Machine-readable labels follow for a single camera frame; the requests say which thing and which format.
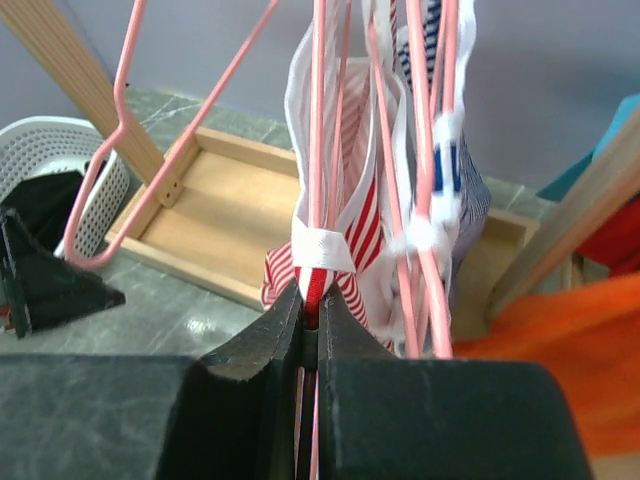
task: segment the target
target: striped garment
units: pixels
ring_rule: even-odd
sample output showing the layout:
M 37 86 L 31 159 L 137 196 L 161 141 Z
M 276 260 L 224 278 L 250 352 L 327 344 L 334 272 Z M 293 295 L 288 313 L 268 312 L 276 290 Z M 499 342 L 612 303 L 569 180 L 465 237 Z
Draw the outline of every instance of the striped garment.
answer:
M 427 0 L 427 18 L 423 24 L 425 54 L 427 56 L 427 71 L 429 81 L 433 78 L 435 65 L 438 31 L 440 27 L 440 15 L 442 11 L 441 0 Z M 403 42 L 397 50 L 399 66 L 404 72 L 406 82 L 411 88 L 411 63 L 409 56 L 409 43 Z M 460 269 L 462 261 L 482 235 L 484 224 L 489 214 L 491 193 L 482 181 L 482 177 L 476 170 L 471 155 L 467 148 L 464 132 L 458 144 L 458 165 L 460 173 L 460 232 L 453 248 L 453 267 L 450 286 L 449 303 L 453 304 L 455 298 L 455 276 Z
M 324 109 L 324 172 L 330 170 L 337 100 L 336 55 L 337 0 L 327 3 L 327 34 L 325 45 L 325 109 Z M 294 213 L 306 216 L 308 203 L 307 182 L 309 176 L 309 95 L 310 88 L 310 34 L 303 38 L 291 62 L 285 113 L 291 132 L 292 143 L 298 160 L 301 197 Z M 294 267 L 291 242 L 267 253 L 265 279 L 261 289 L 264 308 L 269 308 L 295 276 L 305 299 L 306 312 L 317 313 L 317 302 L 332 281 L 340 287 L 345 301 L 353 314 L 365 328 L 368 327 L 364 302 L 358 288 L 356 276 L 365 270 L 378 256 L 383 247 L 380 206 L 378 199 L 378 177 L 375 165 L 375 98 L 370 88 L 369 62 L 349 61 L 343 100 L 343 122 L 341 125 L 342 178 L 339 181 L 342 201 L 338 203 L 336 231 L 342 231 L 346 239 L 356 274 L 333 273 L 317 268 Z M 381 343 L 391 349 L 391 341 Z

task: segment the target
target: wooden tray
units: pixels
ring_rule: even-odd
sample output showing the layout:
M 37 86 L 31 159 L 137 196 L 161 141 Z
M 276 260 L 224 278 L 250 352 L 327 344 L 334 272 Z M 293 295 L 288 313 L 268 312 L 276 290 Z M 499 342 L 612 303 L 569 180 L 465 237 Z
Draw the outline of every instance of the wooden tray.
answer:
M 265 253 L 290 238 L 299 192 L 295 154 L 201 128 L 180 162 L 180 197 L 172 208 L 156 203 L 143 212 L 121 251 L 261 308 Z M 141 187 L 107 240 L 143 191 Z
M 290 237 L 298 197 L 293 152 L 201 128 L 177 167 L 184 190 L 172 208 L 143 212 L 122 251 L 143 263 L 260 308 L 267 250 Z M 119 230 L 142 187 L 114 224 Z M 458 276 L 456 338 L 487 333 L 491 289 L 537 222 L 491 210 L 482 239 Z

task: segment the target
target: red and white striped fabric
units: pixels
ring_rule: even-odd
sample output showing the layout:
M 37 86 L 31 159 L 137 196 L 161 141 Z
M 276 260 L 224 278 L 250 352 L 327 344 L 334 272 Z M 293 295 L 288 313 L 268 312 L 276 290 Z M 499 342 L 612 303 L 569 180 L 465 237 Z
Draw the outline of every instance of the red and white striped fabric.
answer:
M 339 58 L 336 55 L 338 0 L 327 2 L 327 31 L 325 45 L 325 108 L 324 108 L 324 152 L 323 169 L 331 171 L 331 151 L 333 146 L 333 129 L 336 117 L 337 70 Z M 389 19 L 387 32 L 389 54 L 388 62 L 393 59 L 390 35 L 391 20 L 395 13 L 387 13 Z M 308 213 L 309 182 L 309 90 L 311 79 L 311 35 L 312 26 L 303 37 L 291 62 L 289 81 L 285 93 L 285 115 L 297 154 L 301 192 L 298 198 L 292 230 L 296 226 L 306 225 Z M 379 257 L 385 247 L 384 215 L 381 213 L 388 201 L 380 197 L 380 188 L 386 187 L 382 170 L 378 162 L 382 155 L 378 142 L 379 124 L 377 119 L 376 95 L 372 85 L 370 60 L 349 59 L 347 63 L 346 85 L 343 103 L 343 122 L 341 125 L 341 178 L 339 178 L 339 202 L 335 230 L 344 235 L 348 246 L 354 273 L 331 272 L 319 268 L 306 268 L 294 265 L 296 237 L 292 242 L 275 248 L 267 253 L 265 262 L 265 280 L 262 287 L 262 303 L 269 308 L 294 276 L 300 285 L 308 312 L 317 312 L 318 302 L 335 281 L 340 287 L 345 301 L 353 316 L 366 328 L 369 328 L 366 302 L 363 299 L 359 278 Z M 390 95 L 388 102 L 394 103 L 393 115 L 398 112 L 396 95 Z M 403 148 L 406 161 L 406 139 Z M 324 192 L 328 190 L 328 179 L 324 179 Z M 392 349 L 391 338 L 378 340 Z
M 396 56 L 395 52 L 398 51 L 398 17 L 396 15 L 396 0 L 389 0 L 391 15 L 389 16 L 389 22 L 391 23 L 391 39 L 393 42 L 393 62 L 391 65 L 392 70 L 396 68 Z

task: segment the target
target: pink hanger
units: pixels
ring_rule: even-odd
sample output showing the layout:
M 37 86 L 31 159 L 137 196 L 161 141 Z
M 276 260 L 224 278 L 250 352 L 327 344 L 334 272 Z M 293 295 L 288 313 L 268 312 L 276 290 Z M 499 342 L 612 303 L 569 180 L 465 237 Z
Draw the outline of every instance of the pink hanger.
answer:
M 118 142 L 126 134 L 127 129 L 129 128 L 131 117 L 124 96 L 125 85 L 127 76 L 129 74 L 129 68 L 131 67 L 133 52 L 136 46 L 138 33 L 140 31 L 140 24 L 142 23 L 146 4 L 147 0 L 135 0 L 133 4 L 131 19 L 127 28 L 122 54 L 120 56 L 120 63 L 118 65 L 118 71 L 116 73 L 113 92 L 116 111 L 118 112 L 118 127 L 93 155 L 84 181 L 82 182 L 82 186 L 80 187 L 80 192 L 78 193 L 78 197 L 76 198 L 75 204 L 71 211 L 69 222 L 67 223 L 67 228 L 65 229 L 65 257 L 69 262 L 74 263 L 81 268 L 98 268 L 105 265 L 107 262 L 109 262 L 109 260 L 111 260 L 111 258 L 113 258 L 113 255 L 116 253 L 123 240 L 125 239 L 127 233 L 134 225 L 138 215 L 149 203 L 152 195 L 154 194 L 160 183 L 167 176 L 167 174 L 171 171 L 177 159 L 180 158 L 182 152 L 187 146 L 189 139 L 192 137 L 192 135 L 194 135 L 200 124 L 202 124 L 203 120 L 211 110 L 211 107 L 213 107 L 216 100 L 218 99 L 224 88 L 227 86 L 227 83 L 229 83 L 229 80 L 235 73 L 236 69 L 244 59 L 245 55 L 247 54 L 253 43 L 256 41 L 258 35 L 267 24 L 269 18 L 278 6 L 279 0 L 269 1 L 269 6 L 267 7 L 265 13 L 262 15 L 249 37 L 242 44 L 242 46 L 236 53 L 236 56 L 233 58 L 233 60 L 223 73 L 222 77 L 220 77 L 220 80 L 212 90 L 207 100 L 204 102 L 204 105 L 202 106 L 198 114 L 185 129 L 180 138 L 176 141 L 174 147 L 167 155 L 164 164 L 162 165 L 154 179 L 151 181 L 151 183 L 147 186 L 144 194 L 116 235 L 116 238 L 111 242 L 109 247 L 103 253 L 92 258 L 84 258 L 75 250 L 75 234 L 78 229 L 80 219 L 82 218 L 82 212 L 91 192 L 91 188 L 95 182 L 96 177 L 98 176 L 102 159 L 114 148 L 114 146 L 118 144 Z
M 440 31 L 446 29 L 446 42 L 438 42 L 437 52 L 445 49 L 445 79 L 443 108 L 446 111 L 453 109 L 453 93 L 455 87 L 455 57 L 457 48 L 457 23 L 458 0 L 443 0 L 444 19 L 441 21 Z M 416 214 L 428 217 L 433 191 L 433 138 L 431 118 L 435 113 L 436 99 L 429 101 L 429 86 L 427 79 L 427 65 L 424 54 L 423 23 L 420 0 L 407 0 L 407 23 L 409 29 L 409 51 L 411 71 L 413 77 L 414 108 L 417 136 L 417 201 Z M 440 69 L 436 54 L 436 68 L 434 72 L 434 86 L 439 83 Z M 435 97 L 437 90 L 432 89 Z M 434 353 L 439 358 L 451 358 L 453 350 L 451 346 L 451 334 L 449 331 L 448 305 L 440 280 L 433 252 L 419 252 L 419 262 L 426 279 L 426 292 L 424 303 L 428 301 L 430 310 Z M 419 325 L 421 339 L 426 335 L 426 319 Z
M 313 39 L 311 47 L 311 128 L 309 175 L 309 226 L 322 228 L 322 159 L 324 140 L 324 43 L 326 27 L 325 0 L 313 2 Z
M 402 224 L 402 213 L 400 210 L 400 201 L 398 197 L 398 185 L 395 175 L 395 162 L 393 158 L 393 149 L 391 147 L 391 132 L 389 131 L 389 122 L 387 121 L 387 105 L 384 101 L 384 73 L 380 63 L 380 56 L 377 45 L 377 35 L 373 16 L 369 20 L 367 34 L 371 45 L 371 59 L 374 68 L 374 76 L 376 81 L 376 90 L 378 92 L 378 111 L 380 114 L 380 124 L 382 131 L 382 148 L 384 151 L 384 164 L 389 185 L 389 201 L 391 203 L 391 222 L 393 228 L 393 236 L 398 238 L 402 236 L 404 227 Z M 418 337 L 416 332 L 415 316 L 413 313 L 413 298 L 411 284 L 409 282 L 409 265 L 406 257 L 398 259 L 398 286 L 400 289 L 400 304 L 404 317 L 405 346 L 407 357 L 420 358 L 420 350 L 418 348 Z

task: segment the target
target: white perforated basket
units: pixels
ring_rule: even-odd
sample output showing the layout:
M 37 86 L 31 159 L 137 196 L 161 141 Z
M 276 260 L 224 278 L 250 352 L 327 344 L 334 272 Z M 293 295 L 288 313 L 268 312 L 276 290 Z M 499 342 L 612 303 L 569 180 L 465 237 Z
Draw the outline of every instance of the white perforated basket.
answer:
M 86 120 L 39 116 L 0 130 L 0 201 L 26 178 L 77 170 L 86 166 L 103 142 Z M 91 191 L 76 232 L 78 253 L 91 257 L 115 220 L 129 188 L 129 175 L 115 151 Z M 63 256 L 62 242 L 55 251 Z

